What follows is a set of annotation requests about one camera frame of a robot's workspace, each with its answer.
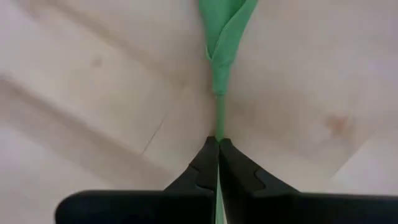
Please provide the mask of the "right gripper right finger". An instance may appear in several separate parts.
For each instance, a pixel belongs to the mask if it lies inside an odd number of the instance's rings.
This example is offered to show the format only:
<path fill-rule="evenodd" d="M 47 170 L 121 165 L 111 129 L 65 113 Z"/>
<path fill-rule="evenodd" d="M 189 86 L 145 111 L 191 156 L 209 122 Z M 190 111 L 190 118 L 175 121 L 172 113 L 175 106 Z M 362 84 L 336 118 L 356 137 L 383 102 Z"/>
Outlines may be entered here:
<path fill-rule="evenodd" d="M 229 224 L 398 224 L 398 197 L 300 192 L 220 142 L 220 182 Z"/>

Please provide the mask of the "red artificial tulip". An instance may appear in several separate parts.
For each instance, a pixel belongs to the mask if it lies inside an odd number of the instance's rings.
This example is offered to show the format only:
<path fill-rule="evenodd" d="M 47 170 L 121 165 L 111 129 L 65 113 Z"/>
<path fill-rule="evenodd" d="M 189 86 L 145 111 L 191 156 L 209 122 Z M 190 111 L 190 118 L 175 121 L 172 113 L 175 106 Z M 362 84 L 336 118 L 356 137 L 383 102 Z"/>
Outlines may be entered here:
<path fill-rule="evenodd" d="M 215 139 L 224 137 L 225 95 L 232 64 L 258 0 L 199 0 L 205 30 L 206 56 L 215 96 Z"/>

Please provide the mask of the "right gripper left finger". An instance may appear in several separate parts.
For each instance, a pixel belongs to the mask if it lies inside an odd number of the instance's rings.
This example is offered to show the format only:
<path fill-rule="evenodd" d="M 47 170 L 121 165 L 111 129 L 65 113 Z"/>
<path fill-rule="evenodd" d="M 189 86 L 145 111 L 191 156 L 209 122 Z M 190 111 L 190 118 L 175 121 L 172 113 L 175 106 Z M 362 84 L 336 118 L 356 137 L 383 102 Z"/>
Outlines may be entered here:
<path fill-rule="evenodd" d="M 163 190 L 84 190 L 63 199 L 56 224 L 215 224 L 218 142 L 208 137 Z"/>

